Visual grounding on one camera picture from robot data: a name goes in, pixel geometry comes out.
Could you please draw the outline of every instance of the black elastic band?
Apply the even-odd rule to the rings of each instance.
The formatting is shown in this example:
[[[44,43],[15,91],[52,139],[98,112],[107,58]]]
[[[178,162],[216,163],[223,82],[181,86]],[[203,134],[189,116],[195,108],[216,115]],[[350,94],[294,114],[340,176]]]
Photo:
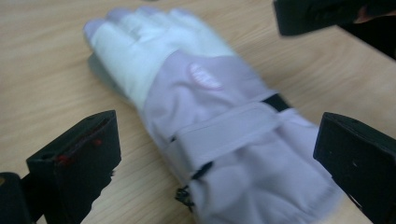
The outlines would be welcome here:
[[[275,110],[277,110],[277,112],[281,112],[285,109],[290,108],[290,106],[282,99],[282,97],[279,94],[274,94],[269,98],[263,100],[262,102],[270,105]]]

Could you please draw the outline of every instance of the pink logo patch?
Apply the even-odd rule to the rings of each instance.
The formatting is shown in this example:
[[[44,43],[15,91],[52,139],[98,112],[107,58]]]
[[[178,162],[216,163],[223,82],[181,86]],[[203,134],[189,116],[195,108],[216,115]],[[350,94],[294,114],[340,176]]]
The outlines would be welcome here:
[[[192,79],[201,87],[210,90],[221,90],[221,83],[209,71],[198,63],[192,63],[189,67]]]

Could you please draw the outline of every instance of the glove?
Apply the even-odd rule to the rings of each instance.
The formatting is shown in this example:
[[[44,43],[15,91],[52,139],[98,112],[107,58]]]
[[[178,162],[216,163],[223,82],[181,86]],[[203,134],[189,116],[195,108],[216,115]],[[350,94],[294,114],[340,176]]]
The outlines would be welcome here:
[[[310,223],[341,190],[312,158],[318,127],[184,9],[87,22],[92,71],[137,109],[197,223]]]

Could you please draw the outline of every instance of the table surface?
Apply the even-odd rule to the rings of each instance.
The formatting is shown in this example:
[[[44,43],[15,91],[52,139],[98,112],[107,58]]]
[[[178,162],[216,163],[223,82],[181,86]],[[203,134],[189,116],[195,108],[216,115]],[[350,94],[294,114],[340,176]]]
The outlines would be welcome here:
[[[52,139],[91,114],[117,111],[122,162],[84,223],[193,222],[134,108],[87,65],[84,23],[142,5],[200,16],[316,124],[329,111],[396,136],[396,63],[337,27],[281,37],[269,0],[1,1],[0,171],[26,175],[25,159]],[[371,222],[345,197],[319,223]]]

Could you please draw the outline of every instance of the light wood grain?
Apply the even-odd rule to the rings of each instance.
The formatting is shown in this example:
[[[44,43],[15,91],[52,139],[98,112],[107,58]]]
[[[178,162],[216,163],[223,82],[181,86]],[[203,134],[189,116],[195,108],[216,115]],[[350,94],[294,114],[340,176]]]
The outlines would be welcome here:
[[[136,111],[86,62],[84,23],[142,5],[193,11],[315,123],[331,111],[396,136],[396,64],[336,27],[280,37],[269,0],[1,1],[0,171],[26,175],[24,160],[49,141],[91,114],[117,110],[122,162],[84,223],[193,223]],[[345,198],[320,222],[331,223],[370,222]]]

